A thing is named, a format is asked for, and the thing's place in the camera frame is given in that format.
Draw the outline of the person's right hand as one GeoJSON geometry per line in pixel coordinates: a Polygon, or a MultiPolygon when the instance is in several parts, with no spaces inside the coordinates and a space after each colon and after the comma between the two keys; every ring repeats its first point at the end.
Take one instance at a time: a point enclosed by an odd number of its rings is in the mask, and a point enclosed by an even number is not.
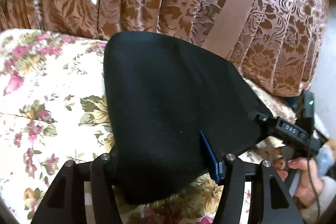
{"type": "Polygon", "coordinates": [[[301,179],[294,195],[305,208],[316,202],[317,197],[323,190],[324,182],[318,177],[317,165],[313,159],[308,160],[307,158],[299,157],[285,162],[280,157],[273,162],[273,166],[282,179],[288,177],[286,168],[301,170],[301,179]]]}

